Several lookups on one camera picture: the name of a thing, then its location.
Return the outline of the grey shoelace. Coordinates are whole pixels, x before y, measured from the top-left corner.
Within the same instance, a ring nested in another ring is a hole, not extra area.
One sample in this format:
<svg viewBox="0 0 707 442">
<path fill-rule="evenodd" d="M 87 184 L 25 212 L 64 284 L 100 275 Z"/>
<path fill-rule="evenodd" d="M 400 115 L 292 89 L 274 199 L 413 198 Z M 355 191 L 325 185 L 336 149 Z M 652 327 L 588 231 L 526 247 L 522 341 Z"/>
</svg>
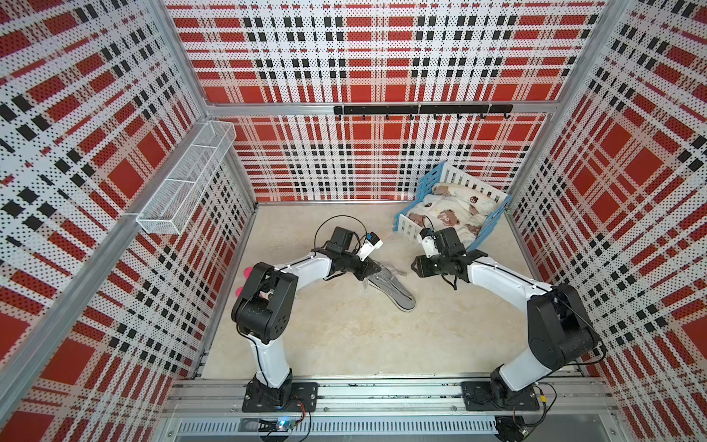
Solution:
<svg viewBox="0 0 707 442">
<path fill-rule="evenodd" d="M 373 287 L 384 293 L 394 293 L 397 290 L 393 279 L 393 272 L 385 265 L 377 266 L 375 269 L 367 272 L 364 277 L 366 283 L 373 285 Z"/>
</svg>

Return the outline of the grey canvas sneaker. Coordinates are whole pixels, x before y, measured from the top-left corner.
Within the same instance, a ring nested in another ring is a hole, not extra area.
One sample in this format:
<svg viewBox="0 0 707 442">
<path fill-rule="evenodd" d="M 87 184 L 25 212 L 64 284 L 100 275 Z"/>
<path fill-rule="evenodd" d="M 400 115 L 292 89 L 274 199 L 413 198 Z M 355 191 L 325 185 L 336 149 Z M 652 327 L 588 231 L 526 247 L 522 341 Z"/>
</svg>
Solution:
<svg viewBox="0 0 707 442">
<path fill-rule="evenodd" d="M 368 276 L 366 281 L 386 295 L 401 311 L 411 312 L 416 308 L 414 295 L 388 267 L 383 266 L 378 272 Z"/>
</svg>

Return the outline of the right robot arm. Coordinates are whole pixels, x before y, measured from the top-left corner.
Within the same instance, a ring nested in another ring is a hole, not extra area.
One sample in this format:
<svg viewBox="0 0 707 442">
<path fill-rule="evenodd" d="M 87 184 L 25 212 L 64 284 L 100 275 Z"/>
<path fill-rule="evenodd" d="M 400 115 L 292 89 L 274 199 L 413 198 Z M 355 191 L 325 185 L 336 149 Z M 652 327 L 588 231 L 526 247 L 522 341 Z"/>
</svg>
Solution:
<svg viewBox="0 0 707 442">
<path fill-rule="evenodd" d="M 506 408 L 531 386 L 570 365 L 600 346 L 577 290 L 570 285 L 550 285 L 523 276 L 480 250 L 467 250 L 454 228 L 418 235 L 425 253 L 415 258 L 412 270 L 421 278 L 451 277 L 482 287 L 499 296 L 526 316 L 528 343 L 510 362 L 490 377 L 491 401 Z"/>
</svg>

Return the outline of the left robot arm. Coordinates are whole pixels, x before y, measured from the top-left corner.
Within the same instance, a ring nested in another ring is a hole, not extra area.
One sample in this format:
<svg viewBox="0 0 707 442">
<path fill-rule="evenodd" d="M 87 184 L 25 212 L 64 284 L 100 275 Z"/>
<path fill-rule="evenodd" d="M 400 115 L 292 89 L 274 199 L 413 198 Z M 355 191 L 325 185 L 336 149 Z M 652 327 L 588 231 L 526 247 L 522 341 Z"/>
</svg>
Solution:
<svg viewBox="0 0 707 442">
<path fill-rule="evenodd" d="M 289 324 L 296 293 L 307 285 L 352 274 L 363 281 L 381 270 L 370 254 L 382 246 L 373 232 L 357 238 L 355 232 L 335 228 L 331 238 L 305 257 L 280 266 L 256 263 L 231 311 L 238 334 L 250 345 L 256 373 L 248 396 L 262 405 L 283 409 L 293 397 L 293 372 L 286 361 L 282 335 Z"/>
</svg>

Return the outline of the bear print blanket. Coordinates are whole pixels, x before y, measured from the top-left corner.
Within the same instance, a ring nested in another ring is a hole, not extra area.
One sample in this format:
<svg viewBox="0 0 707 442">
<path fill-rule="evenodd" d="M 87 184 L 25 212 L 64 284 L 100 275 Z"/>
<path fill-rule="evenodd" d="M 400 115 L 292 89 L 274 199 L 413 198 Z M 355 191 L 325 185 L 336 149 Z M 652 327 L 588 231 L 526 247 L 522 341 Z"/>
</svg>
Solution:
<svg viewBox="0 0 707 442">
<path fill-rule="evenodd" d="M 437 183 L 406 215 L 420 228 L 454 228 L 467 247 L 478 239 L 497 203 L 481 192 L 453 183 Z"/>
</svg>

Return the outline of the white blue toy crib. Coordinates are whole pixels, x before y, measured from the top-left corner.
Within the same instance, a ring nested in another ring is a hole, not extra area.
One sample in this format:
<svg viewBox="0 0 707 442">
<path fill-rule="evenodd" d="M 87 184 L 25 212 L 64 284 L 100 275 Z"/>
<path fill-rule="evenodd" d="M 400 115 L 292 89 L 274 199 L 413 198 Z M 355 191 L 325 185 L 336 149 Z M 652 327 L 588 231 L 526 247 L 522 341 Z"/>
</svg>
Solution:
<svg viewBox="0 0 707 442">
<path fill-rule="evenodd" d="M 454 228 L 467 248 L 478 249 L 510 201 L 510 195 L 444 162 L 419 180 L 414 200 L 396 215 L 393 230 L 416 242 L 425 228 Z"/>
</svg>

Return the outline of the pink striped plush toy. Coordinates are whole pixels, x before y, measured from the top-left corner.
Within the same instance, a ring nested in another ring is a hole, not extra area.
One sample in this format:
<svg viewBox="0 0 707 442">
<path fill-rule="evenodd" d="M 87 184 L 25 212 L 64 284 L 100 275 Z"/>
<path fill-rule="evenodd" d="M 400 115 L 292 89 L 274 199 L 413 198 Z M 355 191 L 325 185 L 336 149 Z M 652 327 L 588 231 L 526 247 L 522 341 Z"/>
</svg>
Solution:
<svg viewBox="0 0 707 442">
<path fill-rule="evenodd" d="M 243 281 L 242 284 L 239 286 L 239 288 L 236 290 L 236 297 L 237 297 L 237 298 L 239 298 L 239 297 L 241 296 L 242 291 L 243 291 L 243 288 L 244 288 L 244 285 L 245 285 L 245 283 L 248 281 L 248 279 L 250 278 L 250 275 L 251 275 L 251 274 L 252 274 L 252 268 L 251 268 L 251 267 L 248 267 L 248 268 L 246 268 L 246 269 L 244 270 L 244 272 L 243 272 L 244 281 Z"/>
</svg>

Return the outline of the green circuit board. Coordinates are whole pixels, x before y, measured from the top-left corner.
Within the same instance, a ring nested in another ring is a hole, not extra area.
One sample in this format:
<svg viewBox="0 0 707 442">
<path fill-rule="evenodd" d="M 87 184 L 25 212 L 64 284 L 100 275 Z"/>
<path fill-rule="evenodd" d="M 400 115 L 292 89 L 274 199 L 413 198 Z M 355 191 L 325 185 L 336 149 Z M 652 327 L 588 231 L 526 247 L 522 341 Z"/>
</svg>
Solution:
<svg viewBox="0 0 707 442">
<path fill-rule="evenodd" d="M 279 419 L 279 420 L 259 420 L 259 432 L 274 433 L 274 432 L 289 432 L 293 427 L 298 425 L 297 421 Z"/>
</svg>

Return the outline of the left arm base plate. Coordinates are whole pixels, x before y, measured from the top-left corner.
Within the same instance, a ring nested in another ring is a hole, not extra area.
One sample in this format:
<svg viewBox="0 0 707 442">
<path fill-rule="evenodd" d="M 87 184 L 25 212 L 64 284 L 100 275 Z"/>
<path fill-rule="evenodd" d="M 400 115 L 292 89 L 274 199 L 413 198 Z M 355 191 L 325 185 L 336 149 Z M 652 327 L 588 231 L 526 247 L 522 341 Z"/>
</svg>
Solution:
<svg viewBox="0 0 707 442">
<path fill-rule="evenodd" d="M 241 405 L 243 413 L 314 412 L 319 386 L 316 382 L 285 383 L 281 388 L 270 388 L 253 379 L 248 383 Z"/>
</svg>

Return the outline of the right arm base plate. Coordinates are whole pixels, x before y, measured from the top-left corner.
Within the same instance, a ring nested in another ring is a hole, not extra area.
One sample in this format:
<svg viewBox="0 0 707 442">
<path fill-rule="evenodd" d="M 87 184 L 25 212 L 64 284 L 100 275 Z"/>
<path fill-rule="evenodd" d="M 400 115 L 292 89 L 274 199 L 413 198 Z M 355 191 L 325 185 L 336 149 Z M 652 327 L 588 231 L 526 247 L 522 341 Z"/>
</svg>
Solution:
<svg viewBox="0 0 707 442">
<path fill-rule="evenodd" d="M 532 386 L 519 392 L 501 389 L 496 392 L 491 381 L 465 381 L 460 384 L 467 411 L 529 411 L 541 410 L 541 400 Z"/>
</svg>

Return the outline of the black hook rail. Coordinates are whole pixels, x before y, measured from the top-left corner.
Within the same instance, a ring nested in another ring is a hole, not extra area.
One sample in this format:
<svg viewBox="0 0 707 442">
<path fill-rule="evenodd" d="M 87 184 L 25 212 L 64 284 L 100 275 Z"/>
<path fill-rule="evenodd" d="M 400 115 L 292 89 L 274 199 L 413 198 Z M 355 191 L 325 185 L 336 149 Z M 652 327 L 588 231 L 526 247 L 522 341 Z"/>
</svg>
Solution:
<svg viewBox="0 0 707 442">
<path fill-rule="evenodd" d="M 480 115 L 500 114 L 506 117 L 514 110 L 513 104 L 416 104 L 416 105 L 338 105 L 333 107 L 335 115 Z"/>
</svg>

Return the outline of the aluminium front rail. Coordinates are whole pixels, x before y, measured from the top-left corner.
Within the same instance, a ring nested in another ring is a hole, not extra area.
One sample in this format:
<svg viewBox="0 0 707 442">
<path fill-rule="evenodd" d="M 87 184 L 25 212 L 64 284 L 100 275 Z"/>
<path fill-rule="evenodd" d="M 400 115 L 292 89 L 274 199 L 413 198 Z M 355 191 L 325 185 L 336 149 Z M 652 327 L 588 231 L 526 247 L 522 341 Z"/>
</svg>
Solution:
<svg viewBox="0 0 707 442">
<path fill-rule="evenodd" d="M 323 378 L 315 417 L 394 415 L 495 414 L 535 418 L 541 410 L 467 411 L 460 384 L 471 378 Z M 188 380 L 172 388 L 163 418 L 241 416 L 248 382 L 245 380 Z M 548 416 L 562 414 L 615 414 L 614 398 L 601 381 L 589 378 L 547 378 L 535 391 L 544 394 Z"/>
</svg>

